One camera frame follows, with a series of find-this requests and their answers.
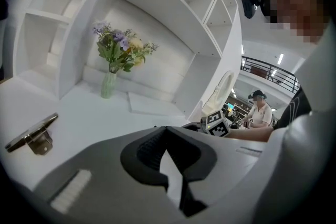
black metal railing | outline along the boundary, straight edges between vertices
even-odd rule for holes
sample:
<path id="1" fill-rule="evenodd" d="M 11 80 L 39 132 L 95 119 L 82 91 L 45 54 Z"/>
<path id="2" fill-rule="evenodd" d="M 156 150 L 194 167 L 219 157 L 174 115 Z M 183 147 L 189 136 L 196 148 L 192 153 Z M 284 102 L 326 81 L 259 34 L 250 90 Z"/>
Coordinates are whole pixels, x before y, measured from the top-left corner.
<path id="1" fill-rule="evenodd" d="M 250 57 L 241 57 L 240 69 L 265 78 L 288 91 L 296 93 L 300 84 L 294 74 L 282 68 Z"/>

white desk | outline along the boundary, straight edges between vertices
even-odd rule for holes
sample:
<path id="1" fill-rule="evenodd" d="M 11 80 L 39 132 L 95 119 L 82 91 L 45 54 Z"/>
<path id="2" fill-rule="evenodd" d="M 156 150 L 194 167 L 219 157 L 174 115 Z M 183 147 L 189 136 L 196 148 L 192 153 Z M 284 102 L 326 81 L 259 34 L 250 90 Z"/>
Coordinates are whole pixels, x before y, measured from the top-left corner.
<path id="1" fill-rule="evenodd" d="M 116 92 L 109 100 L 99 93 L 99 85 L 82 81 L 57 101 L 19 78 L 4 82 L 0 87 L 0 158 L 8 175 L 34 189 L 47 173 L 89 145 L 155 125 L 188 123 L 181 117 L 131 113 L 127 93 Z M 49 153 L 35 155 L 27 145 L 7 152 L 8 142 L 54 112 L 59 118 L 49 128 L 54 140 Z"/>

glass vase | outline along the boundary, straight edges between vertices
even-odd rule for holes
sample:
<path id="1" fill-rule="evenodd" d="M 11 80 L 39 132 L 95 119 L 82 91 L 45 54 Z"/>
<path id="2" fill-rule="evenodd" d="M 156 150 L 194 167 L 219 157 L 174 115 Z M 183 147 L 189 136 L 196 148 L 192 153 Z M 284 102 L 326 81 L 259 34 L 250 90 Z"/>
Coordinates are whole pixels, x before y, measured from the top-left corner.
<path id="1" fill-rule="evenodd" d="M 111 98 L 113 95 L 114 89 L 116 87 L 115 81 L 117 79 L 117 74 L 112 73 L 112 72 L 107 72 L 104 79 L 103 83 L 101 84 L 101 91 L 100 95 L 101 97 L 105 99 Z"/>

metal bracket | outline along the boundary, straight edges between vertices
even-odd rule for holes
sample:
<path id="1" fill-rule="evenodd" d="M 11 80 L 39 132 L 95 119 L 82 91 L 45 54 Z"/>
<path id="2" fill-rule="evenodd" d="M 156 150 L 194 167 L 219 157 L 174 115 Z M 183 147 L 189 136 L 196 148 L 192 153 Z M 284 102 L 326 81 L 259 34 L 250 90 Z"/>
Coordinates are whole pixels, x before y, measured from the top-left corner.
<path id="1" fill-rule="evenodd" d="M 52 149 L 52 139 L 48 133 L 47 127 L 49 127 L 57 118 L 57 113 L 45 118 L 17 138 L 13 139 L 5 146 L 5 148 L 8 152 L 12 152 L 28 144 L 36 155 L 45 155 Z"/>

ceiling light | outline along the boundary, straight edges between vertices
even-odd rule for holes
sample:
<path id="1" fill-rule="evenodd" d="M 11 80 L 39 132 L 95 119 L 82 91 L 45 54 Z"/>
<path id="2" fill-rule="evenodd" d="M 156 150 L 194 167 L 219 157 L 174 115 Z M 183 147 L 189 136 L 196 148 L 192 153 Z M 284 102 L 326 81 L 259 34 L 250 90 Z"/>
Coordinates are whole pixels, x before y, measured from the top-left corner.
<path id="1" fill-rule="evenodd" d="M 282 61 L 282 59 L 283 59 L 283 56 L 284 56 L 283 54 L 280 54 L 279 61 L 278 61 L 278 65 L 281 64 L 281 61 Z"/>

